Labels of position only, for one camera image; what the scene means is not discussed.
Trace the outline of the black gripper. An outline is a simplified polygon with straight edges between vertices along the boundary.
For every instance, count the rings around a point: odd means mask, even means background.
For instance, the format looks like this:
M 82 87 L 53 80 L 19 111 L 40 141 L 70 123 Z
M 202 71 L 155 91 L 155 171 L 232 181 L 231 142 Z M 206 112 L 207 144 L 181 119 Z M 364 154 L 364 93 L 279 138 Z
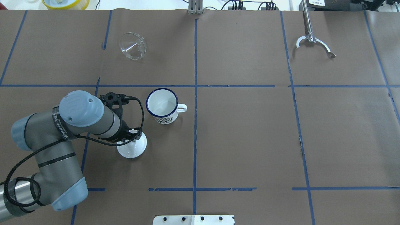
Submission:
M 109 138 L 109 142 L 117 143 L 123 140 L 133 141 L 139 140 L 142 136 L 140 127 L 130 128 L 125 121 L 120 121 L 120 127 L 117 132 Z

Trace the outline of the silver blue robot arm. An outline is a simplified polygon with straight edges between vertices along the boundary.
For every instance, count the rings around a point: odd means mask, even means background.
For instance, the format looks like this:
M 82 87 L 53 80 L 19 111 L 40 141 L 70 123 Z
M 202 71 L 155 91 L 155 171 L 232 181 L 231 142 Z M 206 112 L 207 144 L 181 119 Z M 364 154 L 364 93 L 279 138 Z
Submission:
M 130 101 L 137 101 L 144 110 L 136 97 L 113 92 L 96 97 L 72 91 L 51 110 L 16 121 L 11 137 L 31 154 L 1 182 L 1 222 L 43 206 L 63 211 L 84 201 L 89 190 L 72 141 L 82 138 L 119 147 L 139 140 L 144 119 L 136 128 L 122 119 L 122 106 Z

